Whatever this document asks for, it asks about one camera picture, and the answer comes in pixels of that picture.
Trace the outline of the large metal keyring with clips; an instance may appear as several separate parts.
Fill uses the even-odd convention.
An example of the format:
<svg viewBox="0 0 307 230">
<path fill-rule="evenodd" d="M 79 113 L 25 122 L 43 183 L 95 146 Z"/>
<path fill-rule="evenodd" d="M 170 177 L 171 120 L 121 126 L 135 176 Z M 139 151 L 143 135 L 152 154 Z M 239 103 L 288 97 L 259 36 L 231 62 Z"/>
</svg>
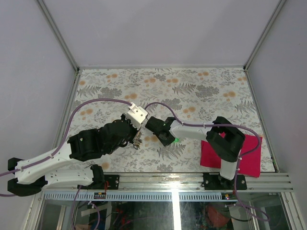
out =
<svg viewBox="0 0 307 230">
<path fill-rule="evenodd" d="M 133 148 L 138 150 L 141 144 L 142 144 L 142 133 L 141 129 L 139 129 L 136 136 L 133 139 Z"/>
</svg>

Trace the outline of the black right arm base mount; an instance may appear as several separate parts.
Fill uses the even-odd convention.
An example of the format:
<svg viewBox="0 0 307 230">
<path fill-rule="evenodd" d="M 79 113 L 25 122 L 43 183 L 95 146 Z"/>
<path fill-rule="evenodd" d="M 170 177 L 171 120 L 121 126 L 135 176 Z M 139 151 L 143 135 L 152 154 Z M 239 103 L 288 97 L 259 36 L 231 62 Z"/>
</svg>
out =
<svg viewBox="0 0 307 230">
<path fill-rule="evenodd" d="M 223 178 L 218 173 L 203 173 L 203 182 L 201 186 L 205 190 L 234 190 L 235 180 Z M 236 189 L 239 191 L 247 190 L 247 182 L 244 175 L 238 175 L 236 178 Z"/>
</svg>

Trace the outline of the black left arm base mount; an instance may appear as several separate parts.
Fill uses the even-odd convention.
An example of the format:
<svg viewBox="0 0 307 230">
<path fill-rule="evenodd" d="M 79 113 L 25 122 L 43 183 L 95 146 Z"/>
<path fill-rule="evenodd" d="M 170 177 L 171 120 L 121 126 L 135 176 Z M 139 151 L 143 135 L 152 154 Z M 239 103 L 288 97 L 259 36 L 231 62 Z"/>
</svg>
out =
<svg viewBox="0 0 307 230">
<path fill-rule="evenodd" d="M 89 185 L 90 189 L 105 189 L 105 190 L 118 190 L 120 176 L 117 174 L 105 175 L 103 169 L 99 165 L 92 165 L 90 167 L 93 176 L 92 183 Z"/>
</svg>

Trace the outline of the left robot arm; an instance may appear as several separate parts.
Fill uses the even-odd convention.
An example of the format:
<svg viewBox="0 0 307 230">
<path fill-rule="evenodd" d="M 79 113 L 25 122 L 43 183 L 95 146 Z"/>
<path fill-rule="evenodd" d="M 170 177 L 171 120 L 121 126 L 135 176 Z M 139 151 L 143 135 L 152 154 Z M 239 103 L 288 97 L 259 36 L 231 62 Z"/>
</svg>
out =
<svg viewBox="0 0 307 230">
<path fill-rule="evenodd" d="M 99 129 L 81 131 L 56 149 L 35 158 L 9 159 L 8 169 L 14 170 L 14 178 L 7 183 L 8 192 L 22 197 L 35 195 L 48 187 L 104 189 L 103 169 L 97 164 L 76 171 L 62 171 L 60 168 L 99 159 L 128 143 L 134 143 L 144 119 L 143 115 L 133 117 L 123 114 L 120 119 Z"/>
</svg>

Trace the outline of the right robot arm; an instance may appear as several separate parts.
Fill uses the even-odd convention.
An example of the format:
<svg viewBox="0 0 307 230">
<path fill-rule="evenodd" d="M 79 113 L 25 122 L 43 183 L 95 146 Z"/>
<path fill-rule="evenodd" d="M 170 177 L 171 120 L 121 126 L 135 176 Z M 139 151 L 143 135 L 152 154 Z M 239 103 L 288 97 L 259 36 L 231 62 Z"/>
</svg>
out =
<svg viewBox="0 0 307 230">
<path fill-rule="evenodd" d="M 236 166 L 245 135 L 224 117 L 219 116 L 212 123 L 202 124 L 179 122 L 174 117 L 168 117 L 165 121 L 150 117 L 145 127 L 165 147 L 176 138 L 206 141 L 221 159 L 219 185 L 224 189 L 235 185 Z"/>
</svg>

